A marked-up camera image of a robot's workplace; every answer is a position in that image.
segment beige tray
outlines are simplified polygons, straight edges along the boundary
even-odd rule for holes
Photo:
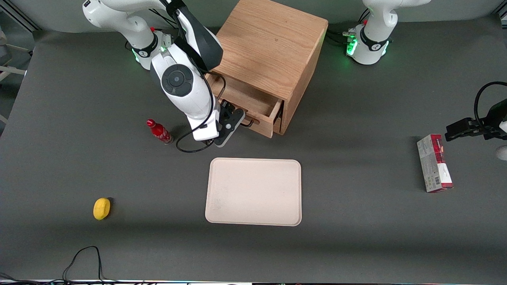
[[[297,226],[301,165],[284,159],[213,159],[205,215],[211,223]]]

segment red bottle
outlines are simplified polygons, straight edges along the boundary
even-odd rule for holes
[[[146,121],[146,124],[152,130],[152,134],[157,137],[161,142],[166,145],[172,143],[172,135],[159,123],[156,123],[154,120],[149,119]]]

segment yellow sponge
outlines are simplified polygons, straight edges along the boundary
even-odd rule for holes
[[[103,220],[107,215],[109,215],[109,211],[111,210],[111,201],[108,198],[100,198],[95,202],[93,206],[93,216],[97,220]]]

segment wooden drawer cabinet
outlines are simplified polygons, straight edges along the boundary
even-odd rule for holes
[[[315,71],[328,21],[270,0],[240,0],[217,34],[224,49],[213,71],[222,95],[245,109],[244,124],[284,134]],[[207,76],[218,95],[223,83]]]

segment gray wall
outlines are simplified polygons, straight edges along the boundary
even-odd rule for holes
[[[365,9],[361,0],[275,0],[320,16],[330,23],[357,20]],[[83,0],[12,0],[43,29],[85,32],[98,30],[83,16]],[[238,0],[186,0],[192,13],[206,26],[221,26]],[[403,22],[474,19],[490,14],[502,0],[433,0],[429,4],[400,9]],[[148,24],[166,27],[150,12],[139,12]]]

